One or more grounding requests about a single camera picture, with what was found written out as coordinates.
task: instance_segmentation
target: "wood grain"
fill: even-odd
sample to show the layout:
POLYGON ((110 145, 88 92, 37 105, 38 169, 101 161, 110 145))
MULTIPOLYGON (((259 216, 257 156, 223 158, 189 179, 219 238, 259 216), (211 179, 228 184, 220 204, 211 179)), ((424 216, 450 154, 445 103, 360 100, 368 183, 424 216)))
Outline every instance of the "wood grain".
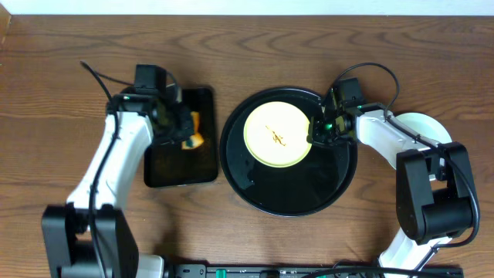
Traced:
POLYGON ((7 37, 8 26, 10 25, 10 18, 12 16, 0 3, 0 49, 2 49, 3 42, 7 37))
MULTIPOLYGON (((468 149, 482 211, 473 244, 442 250, 434 263, 467 277, 494 273, 494 21, 456 17, 16 16, 0 52, 0 273, 46 277, 41 214, 82 178, 103 130, 105 97, 79 65, 132 81, 136 63, 172 71, 184 86, 215 88, 219 131, 255 92, 283 85, 324 93, 355 63, 398 75, 393 111, 440 120, 468 149)), ((393 83, 359 69, 368 99, 388 102, 393 83)), ((116 93, 120 87, 108 83, 116 93)), ((394 171, 359 147, 347 192, 315 215, 259 212, 225 177, 206 185, 150 189, 142 166, 127 221, 144 253, 210 263, 328 265, 370 261, 398 230, 394 171)))

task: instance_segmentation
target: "black cable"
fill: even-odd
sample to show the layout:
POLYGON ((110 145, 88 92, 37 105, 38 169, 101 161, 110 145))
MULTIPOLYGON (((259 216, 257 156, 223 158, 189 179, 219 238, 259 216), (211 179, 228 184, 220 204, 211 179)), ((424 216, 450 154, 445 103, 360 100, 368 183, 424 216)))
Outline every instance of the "black cable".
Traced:
POLYGON ((133 86, 132 83, 129 83, 129 82, 126 82, 126 81, 122 81, 122 80, 118 80, 118 79, 115 79, 113 77, 110 77, 106 74, 102 74, 100 72, 97 72, 96 70, 94 70, 94 73, 97 74, 98 76, 100 77, 103 77, 104 79, 106 80, 109 80, 109 81, 112 81, 112 82, 115 82, 115 83, 120 83, 120 84, 123 84, 123 85, 127 85, 127 86, 133 86))
POLYGON ((427 253, 427 255, 425 255, 425 257, 422 258, 422 260, 414 268, 414 270, 421 271, 422 270, 422 267, 424 267, 425 264, 433 257, 433 255, 438 253, 438 251, 439 251, 439 249, 436 249, 436 248, 432 247, 429 250, 429 252, 427 253))
POLYGON ((103 91, 105 92, 105 94, 108 97, 108 101, 110 102, 110 104, 113 107, 111 112, 113 113, 113 115, 115 117, 115 132, 113 133, 110 145, 108 146, 107 151, 105 152, 105 155, 103 156, 103 159, 100 162, 100 166, 98 167, 98 169, 96 170, 96 174, 94 175, 94 180, 93 180, 93 183, 90 187, 90 203, 89 203, 89 224, 90 224, 90 229, 91 229, 91 237, 93 239, 93 248, 94 248, 94 252, 96 253, 96 261, 98 262, 101 276, 103 278, 107 278, 107 272, 106 272, 105 264, 103 261, 103 257, 101 255, 101 248, 100 248, 100 243, 99 243, 98 235, 97 235, 96 222, 94 219, 94 202, 96 199, 96 191, 97 191, 97 187, 98 187, 98 181, 99 181, 100 176, 101 176, 101 172, 103 171, 104 165, 107 162, 108 157, 110 156, 110 152, 111 152, 113 146, 115 145, 115 142, 117 142, 118 133, 119 133, 120 128, 119 128, 119 123, 118 123, 117 108, 113 105, 112 96, 111 96, 110 92, 108 91, 107 87, 105 86, 103 81, 100 79, 98 74, 93 69, 91 69, 91 67, 86 62, 80 61, 80 63, 86 70, 88 70, 94 76, 96 81, 98 81, 98 83, 100 84, 101 88, 103 89, 103 91))
POLYGON ((427 273, 415 270, 402 270, 388 267, 371 267, 371 266, 361 266, 361 267, 342 267, 339 269, 322 270, 315 273, 307 274, 302 276, 302 278, 318 278, 325 275, 334 275, 341 273, 369 273, 369 274, 398 274, 398 275, 409 275, 417 276, 423 278, 450 278, 451 275, 441 275, 435 273, 427 273))

